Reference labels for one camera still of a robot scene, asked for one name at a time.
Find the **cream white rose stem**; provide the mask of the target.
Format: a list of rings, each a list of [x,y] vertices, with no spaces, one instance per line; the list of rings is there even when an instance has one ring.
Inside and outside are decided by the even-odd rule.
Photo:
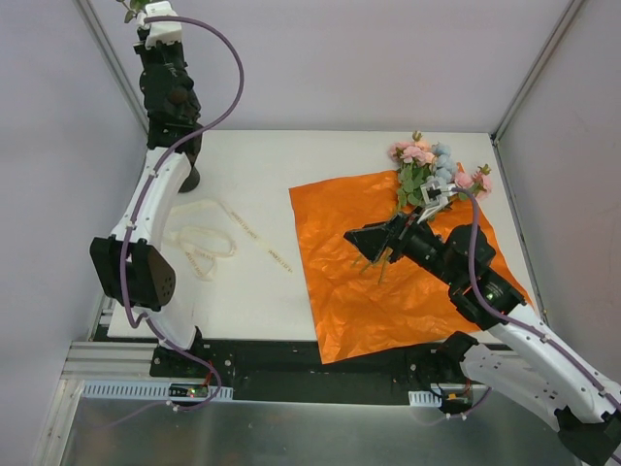
[[[127,24],[145,11],[150,0],[116,0],[116,3],[123,7],[125,11],[123,22]]]

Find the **light blue flower stem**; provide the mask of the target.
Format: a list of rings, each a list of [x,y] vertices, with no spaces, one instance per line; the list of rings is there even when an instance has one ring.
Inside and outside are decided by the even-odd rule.
[[[438,154],[437,169],[444,168],[449,171],[450,174],[454,174],[457,168],[457,163],[452,159],[450,147],[442,143],[436,143],[433,144],[433,146],[436,147],[436,153]],[[445,207],[443,210],[439,211],[438,214],[442,211],[447,210],[450,207],[451,198],[453,196],[454,194],[449,198],[448,206]],[[432,274],[432,276],[440,279],[443,283],[450,283],[450,280],[452,279],[452,273],[449,271],[444,259],[446,251],[445,242],[439,237],[438,239],[441,241],[441,243],[438,246],[437,253],[434,254],[434,256],[431,257],[429,261],[416,264],[421,266],[426,272]]]

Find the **small pink rose stem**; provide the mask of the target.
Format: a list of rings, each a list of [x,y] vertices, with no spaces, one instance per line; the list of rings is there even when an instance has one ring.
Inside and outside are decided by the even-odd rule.
[[[442,185],[454,184],[455,186],[466,189],[477,199],[483,199],[492,191],[491,167],[488,164],[478,166],[472,174],[466,172],[461,165],[458,165],[454,174],[450,174],[444,168],[438,168],[436,172],[427,178],[427,182],[438,182]]]

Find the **cream lace ribbon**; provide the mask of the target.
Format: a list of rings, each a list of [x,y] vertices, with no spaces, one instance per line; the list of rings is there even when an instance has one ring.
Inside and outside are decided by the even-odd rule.
[[[225,202],[215,198],[204,198],[198,201],[175,206],[169,217],[190,216],[211,208],[219,208],[229,220],[237,225],[247,237],[268,256],[275,261],[287,274],[294,272],[293,267],[264,240],[237,212]],[[215,250],[203,247],[199,240],[215,240],[223,243],[225,250]],[[200,225],[187,224],[176,231],[165,232],[163,244],[183,253],[194,277],[200,282],[208,283],[214,280],[219,259],[229,259],[238,252],[238,245],[233,237],[221,230]]]

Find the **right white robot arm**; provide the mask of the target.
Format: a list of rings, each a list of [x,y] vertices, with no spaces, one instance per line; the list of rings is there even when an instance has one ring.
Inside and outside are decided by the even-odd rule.
[[[384,254],[391,262],[407,258],[447,284],[457,312],[519,357],[504,362],[476,338],[454,332],[437,358],[444,381],[467,377],[502,393],[543,420],[588,465],[619,461],[619,383],[565,343],[492,269],[496,252],[479,227],[459,225],[442,240],[427,223],[397,214],[343,236],[372,263]]]

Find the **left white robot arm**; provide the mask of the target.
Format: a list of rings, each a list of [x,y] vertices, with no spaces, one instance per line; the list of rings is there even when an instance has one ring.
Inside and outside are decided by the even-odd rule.
[[[145,321],[162,347],[175,350],[174,369],[193,378],[206,357],[193,346],[197,329],[175,296],[177,276],[161,246],[175,196],[200,180],[194,164],[201,106],[181,43],[140,42],[134,49],[143,65],[146,163],[120,221],[108,236],[92,240],[89,253],[104,294],[125,308],[132,327]]]

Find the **orange wrapping paper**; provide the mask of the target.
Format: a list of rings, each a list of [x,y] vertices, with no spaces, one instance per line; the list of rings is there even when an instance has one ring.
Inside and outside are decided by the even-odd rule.
[[[397,175],[310,183],[289,190],[319,353],[323,363],[474,333],[448,297],[448,286],[403,258],[365,265],[343,235],[391,218]]]

